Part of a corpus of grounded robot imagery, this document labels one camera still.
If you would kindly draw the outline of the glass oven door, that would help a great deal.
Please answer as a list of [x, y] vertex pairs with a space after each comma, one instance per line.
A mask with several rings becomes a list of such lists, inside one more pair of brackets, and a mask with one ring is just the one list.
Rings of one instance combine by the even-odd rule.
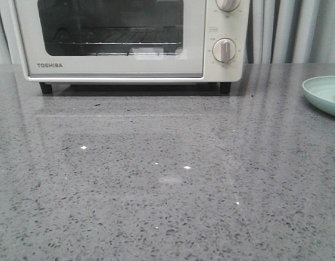
[[[201, 77], [204, 61], [205, 1], [12, 1], [27, 74], [47, 77]], [[45, 39], [60, 27], [183, 28], [176, 55], [52, 56]]]

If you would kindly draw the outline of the lower cream oven knob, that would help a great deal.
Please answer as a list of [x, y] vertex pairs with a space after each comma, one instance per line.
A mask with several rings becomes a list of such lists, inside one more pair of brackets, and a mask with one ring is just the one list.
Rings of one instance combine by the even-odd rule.
[[236, 54], [236, 45], [232, 40], [223, 38], [214, 44], [212, 52], [217, 61], [229, 63]]

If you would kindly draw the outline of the cream oven knob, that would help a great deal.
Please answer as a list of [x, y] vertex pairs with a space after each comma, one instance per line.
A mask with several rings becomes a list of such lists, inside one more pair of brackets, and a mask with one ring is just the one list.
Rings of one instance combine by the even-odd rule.
[[240, 2], [240, 0], [216, 0], [218, 8], [224, 12], [234, 11]]
[[214, 44], [212, 52], [217, 61], [229, 63], [236, 54], [236, 45], [232, 40], [223, 38]]

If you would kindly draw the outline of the upper cream oven knob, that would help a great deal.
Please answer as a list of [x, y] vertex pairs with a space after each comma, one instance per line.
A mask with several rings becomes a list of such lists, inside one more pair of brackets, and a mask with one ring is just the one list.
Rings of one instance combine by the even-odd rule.
[[224, 12], [234, 11], [240, 2], [240, 0], [216, 0], [218, 8]]

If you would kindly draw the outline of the cream Toshiba toaster oven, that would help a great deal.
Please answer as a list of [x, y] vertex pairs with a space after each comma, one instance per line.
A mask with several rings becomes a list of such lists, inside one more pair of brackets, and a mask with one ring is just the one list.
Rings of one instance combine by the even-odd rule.
[[[204, 61], [201, 77], [47, 77], [34, 78], [27, 74], [25, 56], [22, 53], [22, 40], [17, 25], [15, 11], [10, 10], [14, 30], [17, 38], [18, 50], [24, 76], [31, 82], [38, 82], [44, 94], [52, 92], [53, 83], [65, 84], [168, 84], [168, 83], [218, 83], [222, 93], [230, 91], [231, 83], [242, 77], [244, 65], [244, 51], [246, 32], [249, 18], [249, 1], [241, 1], [239, 6], [231, 12], [220, 10], [216, 1], [206, 2], [205, 34], [204, 34]], [[229, 63], [221, 63], [213, 56], [214, 44], [223, 38], [232, 40], [236, 45], [236, 54]]]

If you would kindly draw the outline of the grey curtain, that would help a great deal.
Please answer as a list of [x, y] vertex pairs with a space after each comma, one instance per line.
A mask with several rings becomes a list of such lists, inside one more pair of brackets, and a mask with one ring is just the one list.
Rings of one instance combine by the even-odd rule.
[[[252, 54], [254, 64], [306, 63], [314, 55], [331, 61], [316, 42], [322, 42], [324, 29], [319, 26], [319, 11], [335, 1], [249, 1], [249, 18], [244, 57]], [[18, 59], [20, 53], [15, 34]]]

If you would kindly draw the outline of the light green plate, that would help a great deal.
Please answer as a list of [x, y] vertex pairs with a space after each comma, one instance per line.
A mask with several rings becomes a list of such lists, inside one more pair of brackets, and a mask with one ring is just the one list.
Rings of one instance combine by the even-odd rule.
[[335, 116], [335, 76], [310, 78], [303, 82], [302, 88], [312, 105]]

